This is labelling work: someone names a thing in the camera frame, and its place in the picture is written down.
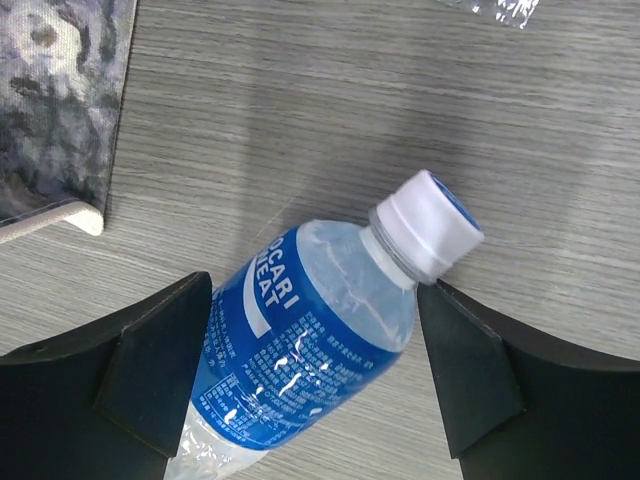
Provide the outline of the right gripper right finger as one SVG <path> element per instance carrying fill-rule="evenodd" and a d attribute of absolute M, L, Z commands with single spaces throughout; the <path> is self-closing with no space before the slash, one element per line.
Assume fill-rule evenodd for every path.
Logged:
<path fill-rule="evenodd" d="M 445 282 L 420 322 L 450 455 L 466 479 L 635 479 L 639 364 L 497 312 Z"/>

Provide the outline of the Pocari Sweat plastic bottle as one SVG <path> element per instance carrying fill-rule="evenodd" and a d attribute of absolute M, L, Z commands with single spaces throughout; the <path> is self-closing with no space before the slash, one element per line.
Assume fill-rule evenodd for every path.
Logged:
<path fill-rule="evenodd" d="M 212 291 L 169 479 L 223 479 L 364 390 L 406 349 L 416 289 L 483 241 L 431 172 L 414 174 L 366 225 L 311 220 Z"/>

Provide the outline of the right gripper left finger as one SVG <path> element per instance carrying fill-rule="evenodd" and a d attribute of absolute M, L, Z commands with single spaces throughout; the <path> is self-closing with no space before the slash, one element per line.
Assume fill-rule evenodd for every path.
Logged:
<path fill-rule="evenodd" d="M 1 358 L 5 479 L 160 479 L 178 450 L 211 306 L 195 272 Z"/>

